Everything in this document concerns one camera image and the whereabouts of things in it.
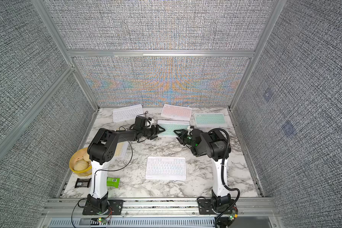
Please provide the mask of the yellow bowl with buns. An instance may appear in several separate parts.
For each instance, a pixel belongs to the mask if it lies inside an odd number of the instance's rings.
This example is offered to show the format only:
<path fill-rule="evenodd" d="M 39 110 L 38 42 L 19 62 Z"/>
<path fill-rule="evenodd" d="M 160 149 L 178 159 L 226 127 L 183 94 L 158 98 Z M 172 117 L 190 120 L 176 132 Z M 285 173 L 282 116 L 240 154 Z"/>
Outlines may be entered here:
<path fill-rule="evenodd" d="M 69 168 L 78 176 L 89 176 L 92 174 L 91 160 L 87 153 L 87 148 L 74 153 L 69 161 Z"/>

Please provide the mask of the black snack packet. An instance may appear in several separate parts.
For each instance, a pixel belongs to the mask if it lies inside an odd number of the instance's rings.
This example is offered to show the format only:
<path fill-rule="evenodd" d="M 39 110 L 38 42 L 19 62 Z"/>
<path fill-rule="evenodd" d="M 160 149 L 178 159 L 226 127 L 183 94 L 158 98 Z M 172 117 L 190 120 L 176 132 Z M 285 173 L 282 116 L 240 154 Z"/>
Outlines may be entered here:
<path fill-rule="evenodd" d="M 89 179 L 77 178 L 77 181 L 75 183 L 75 189 L 76 188 L 89 188 L 90 184 L 91 184 L 91 178 Z"/>

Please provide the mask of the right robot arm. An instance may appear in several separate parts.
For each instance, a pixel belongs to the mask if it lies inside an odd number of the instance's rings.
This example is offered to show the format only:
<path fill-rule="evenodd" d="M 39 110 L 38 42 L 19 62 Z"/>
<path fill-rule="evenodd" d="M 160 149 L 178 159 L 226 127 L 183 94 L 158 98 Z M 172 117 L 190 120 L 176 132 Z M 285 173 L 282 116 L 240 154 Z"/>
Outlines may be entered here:
<path fill-rule="evenodd" d="M 227 162 L 231 152 L 230 138 L 225 129 L 214 128 L 208 132 L 199 129 L 174 130 L 177 140 L 187 146 L 196 157 L 208 156 L 212 160 L 213 187 L 211 205 L 221 213 L 232 203 L 227 186 Z"/>

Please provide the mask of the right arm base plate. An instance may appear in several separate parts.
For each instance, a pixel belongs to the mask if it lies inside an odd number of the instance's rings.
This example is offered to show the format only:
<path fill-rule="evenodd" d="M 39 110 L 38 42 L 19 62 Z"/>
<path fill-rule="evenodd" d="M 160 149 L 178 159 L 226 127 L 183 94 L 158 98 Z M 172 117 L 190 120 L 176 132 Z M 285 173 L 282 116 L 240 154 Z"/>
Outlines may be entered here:
<path fill-rule="evenodd" d="M 223 211 L 230 207 L 230 204 L 224 204 L 218 206 L 216 203 L 213 203 L 211 198 L 199 197 L 197 198 L 198 209 L 200 215 L 217 215 L 221 214 Z"/>

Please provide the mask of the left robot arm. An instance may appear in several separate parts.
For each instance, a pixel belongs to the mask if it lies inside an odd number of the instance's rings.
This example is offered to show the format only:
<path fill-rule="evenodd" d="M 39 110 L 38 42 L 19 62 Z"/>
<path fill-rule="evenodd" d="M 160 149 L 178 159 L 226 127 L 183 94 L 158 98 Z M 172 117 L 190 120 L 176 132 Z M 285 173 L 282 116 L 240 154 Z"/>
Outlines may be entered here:
<path fill-rule="evenodd" d="M 90 193 L 87 196 L 85 209 L 92 210 L 97 214 L 104 214 L 108 211 L 108 189 L 106 185 L 107 174 L 110 172 L 107 167 L 113 159 L 119 143 L 138 141 L 144 137 L 148 140 L 155 139 L 158 134 L 166 130 L 159 125 L 141 127 L 136 130 L 107 130 L 101 128 L 90 143 L 87 153 L 92 165 L 92 184 Z"/>

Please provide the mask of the pink key keyboard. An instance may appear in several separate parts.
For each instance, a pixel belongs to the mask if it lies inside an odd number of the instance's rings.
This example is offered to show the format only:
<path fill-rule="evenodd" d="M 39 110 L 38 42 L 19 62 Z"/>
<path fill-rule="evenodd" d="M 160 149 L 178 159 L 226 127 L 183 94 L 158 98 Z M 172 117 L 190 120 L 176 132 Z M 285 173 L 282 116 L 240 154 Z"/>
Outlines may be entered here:
<path fill-rule="evenodd" d="M 180 121 L 190 121 L 191 115 L 192 108 L 169 104 L 165 104 L 161 112 L 161 117 L 166 117 Z"/>

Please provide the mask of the white keyboard white keys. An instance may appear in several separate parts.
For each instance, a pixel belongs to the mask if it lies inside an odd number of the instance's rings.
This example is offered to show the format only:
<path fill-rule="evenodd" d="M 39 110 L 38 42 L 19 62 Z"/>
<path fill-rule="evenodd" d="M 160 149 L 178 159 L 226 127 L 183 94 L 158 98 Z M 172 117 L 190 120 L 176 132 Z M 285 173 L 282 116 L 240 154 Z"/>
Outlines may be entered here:
<path fill-rule="evenodd" d="M 182 181 L 186 180 L 185 157 L 153 157 L 147 159 L 147 180 Z"/>

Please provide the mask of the green key keyboard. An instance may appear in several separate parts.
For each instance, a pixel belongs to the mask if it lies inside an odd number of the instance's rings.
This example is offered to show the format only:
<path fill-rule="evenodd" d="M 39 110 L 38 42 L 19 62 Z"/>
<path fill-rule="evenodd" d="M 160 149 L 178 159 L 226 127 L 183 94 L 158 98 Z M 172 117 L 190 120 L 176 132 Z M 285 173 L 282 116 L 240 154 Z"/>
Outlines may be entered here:
<path fill-rule="evenodd" d="M 177 137 L 174 130 L 189 130 L 190 123 L 188 121 L 169 121 L 169 120 L 158 120 L 157 124 L 159 127 L 164 128 L 165 131 L 158 134 L 158 137 Z"/>
<path fill-rule="evenodd" d="M 227 127 L 223 113 L 194 114 L 196 126 L 199 128 Z"/>

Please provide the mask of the green snack packet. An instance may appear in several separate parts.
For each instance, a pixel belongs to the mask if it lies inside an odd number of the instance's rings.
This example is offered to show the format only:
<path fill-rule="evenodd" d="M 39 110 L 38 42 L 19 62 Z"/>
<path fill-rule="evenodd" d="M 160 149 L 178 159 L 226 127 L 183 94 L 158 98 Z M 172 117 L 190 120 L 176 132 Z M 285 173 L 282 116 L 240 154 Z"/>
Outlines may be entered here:
<path fill-rule="evenodd" d="M 120 178 L 108 177 L 106 180 L 107 187 L 119 188 Z"/>

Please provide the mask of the yellow key keyboard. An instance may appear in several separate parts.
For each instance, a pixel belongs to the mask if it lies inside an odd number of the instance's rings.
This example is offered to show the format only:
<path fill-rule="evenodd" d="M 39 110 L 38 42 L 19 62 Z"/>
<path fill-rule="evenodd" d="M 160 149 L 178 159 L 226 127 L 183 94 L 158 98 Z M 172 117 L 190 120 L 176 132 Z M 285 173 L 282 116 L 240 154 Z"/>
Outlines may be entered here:
<path fill-rule="evenodd" d="M 117 144 L 116 151 L 114 154 L 115 158 L 124 158 L 127 152 L 129 142 L 120 142 Z"/>

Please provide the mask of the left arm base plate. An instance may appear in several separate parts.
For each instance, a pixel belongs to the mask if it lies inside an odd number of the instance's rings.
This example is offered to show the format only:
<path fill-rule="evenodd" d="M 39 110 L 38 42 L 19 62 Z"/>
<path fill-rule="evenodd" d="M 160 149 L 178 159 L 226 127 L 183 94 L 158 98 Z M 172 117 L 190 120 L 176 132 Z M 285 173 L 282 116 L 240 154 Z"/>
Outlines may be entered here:
<path fill-rule="evenodd" d="M 82 215 L 121 215 L 124 201 L 121 199 L 107 200 L 87 200 L 83 208 Z"/>

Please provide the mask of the white keyboard at back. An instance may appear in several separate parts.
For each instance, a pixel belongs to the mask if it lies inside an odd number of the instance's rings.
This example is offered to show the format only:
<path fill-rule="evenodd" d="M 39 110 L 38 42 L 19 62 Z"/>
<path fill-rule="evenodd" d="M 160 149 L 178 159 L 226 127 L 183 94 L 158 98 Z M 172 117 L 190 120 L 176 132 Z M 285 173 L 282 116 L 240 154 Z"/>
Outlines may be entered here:
<path fill-rule="evenodd" d="M 113 110 L 113 122 L 118 123 L 122 121 L 135 119 L 138 115 L 143 114 L 143 108 L 141 104 L 122 107 Z"/>

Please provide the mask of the aluminium front rail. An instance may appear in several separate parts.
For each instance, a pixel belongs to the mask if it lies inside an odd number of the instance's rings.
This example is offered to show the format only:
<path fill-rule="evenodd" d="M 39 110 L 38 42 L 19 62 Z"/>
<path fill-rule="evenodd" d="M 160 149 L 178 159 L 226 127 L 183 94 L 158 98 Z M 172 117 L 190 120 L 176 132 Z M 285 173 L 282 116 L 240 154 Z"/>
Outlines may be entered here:
<path fill-rule="evenodd" d="M 111 198 L 113 217 L 214 217 L 211 206 L 201 206 L 196 198 Z M 85 201 L 77 198 L 49 199 L 40 218 L 82 217 Z M 281 217 L 272 198 L 242 197 L 237 201 L 238 217 Z"/>

